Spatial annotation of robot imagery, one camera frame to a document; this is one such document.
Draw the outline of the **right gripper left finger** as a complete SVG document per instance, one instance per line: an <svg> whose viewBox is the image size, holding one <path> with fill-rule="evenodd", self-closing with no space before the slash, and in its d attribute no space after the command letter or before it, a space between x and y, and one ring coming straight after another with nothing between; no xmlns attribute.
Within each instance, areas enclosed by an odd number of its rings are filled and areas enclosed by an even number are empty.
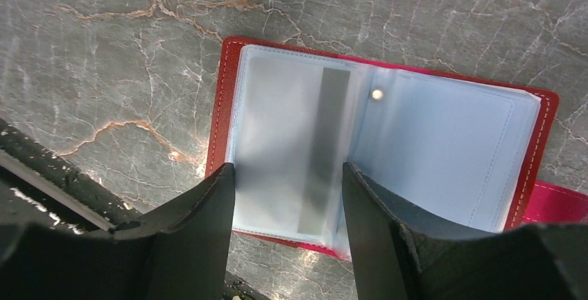
<svg viewBox="0 0 588 300"><path fill-rule="evenodd" d="M225 163L191 190L109 230L1 224L2 299L220 299L235 204Z"/></svg>

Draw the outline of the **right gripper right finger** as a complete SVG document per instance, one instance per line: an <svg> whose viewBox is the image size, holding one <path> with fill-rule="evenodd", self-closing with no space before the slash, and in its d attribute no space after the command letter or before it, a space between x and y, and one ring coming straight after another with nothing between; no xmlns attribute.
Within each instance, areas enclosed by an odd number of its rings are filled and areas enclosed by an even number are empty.
<svg viewBox="0 0 588 300"><path fill-rule="evenodd" d="M491 233L435 215L343 165L359 299L586 299L587 226Z"/></svg>

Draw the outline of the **red leather card holder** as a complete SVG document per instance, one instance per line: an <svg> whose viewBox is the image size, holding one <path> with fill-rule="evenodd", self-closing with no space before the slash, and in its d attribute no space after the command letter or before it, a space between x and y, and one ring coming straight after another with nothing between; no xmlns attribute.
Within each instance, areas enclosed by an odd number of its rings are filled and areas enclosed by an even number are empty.
<svg viewBox="0 0 588 300"><path fill-rule="evenodd" d="M223 41L208 175L223 163L234 165L243 83L255 57L342 66L351 78L324 236L251 232L233 219L236 232L349 260L341 188L346 161L409 202L473 229L587 221L585 194L537 180L559 105L555 92L246 37Z"/></svg>

